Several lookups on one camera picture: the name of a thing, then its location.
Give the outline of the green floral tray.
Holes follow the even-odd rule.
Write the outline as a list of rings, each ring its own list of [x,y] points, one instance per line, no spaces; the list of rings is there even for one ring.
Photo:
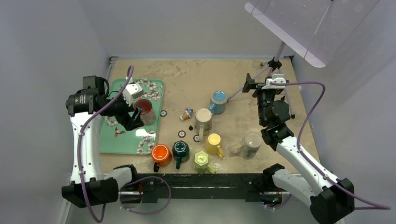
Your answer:
[[[99,135],[99,151],[103,154],[150,154],[156,145],[159,132],[165,84],[160,79],[133,79],[143,89],[143,94],[134,100],[147,99],[156,115],[154,123],[139,129],[126,131],[114,117],[102,117]]]

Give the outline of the grey music stand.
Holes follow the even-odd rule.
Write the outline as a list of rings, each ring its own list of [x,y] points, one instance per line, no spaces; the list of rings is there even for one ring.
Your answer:
[[[229,30],[264,28],[291,48],[302,81],[326,84],[316,119],[364,119],[375,107],[367,84],[387,65],[381,43],[392,0],[240,0]]]

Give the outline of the pink ghost mug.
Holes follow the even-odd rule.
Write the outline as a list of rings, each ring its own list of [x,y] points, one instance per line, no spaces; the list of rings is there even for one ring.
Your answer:
[[[144,123],[144,125],[151,125],[155,122],[156,120],[156,114],[153,109],[153,105],[151,101],[148,99],[139,99],[135,105],[135,108],[139,107],[141,108],[141,120]]]

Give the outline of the orange mug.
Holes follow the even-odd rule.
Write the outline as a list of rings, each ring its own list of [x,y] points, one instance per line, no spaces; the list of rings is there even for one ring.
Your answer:
[[[151,151],[151,157],[154,161],[153,171],[157,173],[160,168],[170,165],[172,154],[169,147],[165,144],[157,144]]]

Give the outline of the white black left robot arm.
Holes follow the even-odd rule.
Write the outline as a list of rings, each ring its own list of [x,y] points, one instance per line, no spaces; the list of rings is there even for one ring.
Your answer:
[[[132,79],[119,94],[109,98],[109,83],[97,76],[83,78],[83,88],[69,96],[65,105],[74,139],[74,162],[70,184],[61,188],[62,197],[79,208],[112,203],[124,187],[133,191],[139,178],[133,165],[118,166],[105,175],[100,167],[99,134],[103,116],[114,117],[127,131],[144,125],[142,108],[133,108],[133,100],[143,89]]]

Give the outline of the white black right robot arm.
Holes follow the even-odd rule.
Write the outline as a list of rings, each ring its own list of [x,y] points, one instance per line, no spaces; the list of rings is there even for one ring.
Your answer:
[[[247,74],[242,88],[243,92],[254,90],[252,96],[257,99],[265,144],[284,157],[300,174],[296,176],[280,164],[275,164],[264,170],[263,186],[269,190],[278,187],[291,193],[309,207],[318,223],[339,224],[355,210],[351,196],[354,185],[349,179],[340,179],[323,167],[287,127],[286,122],[291,118],[290,106],[275,99],[287,84],[283,74],[266,77],[264,83],[256,82]]]

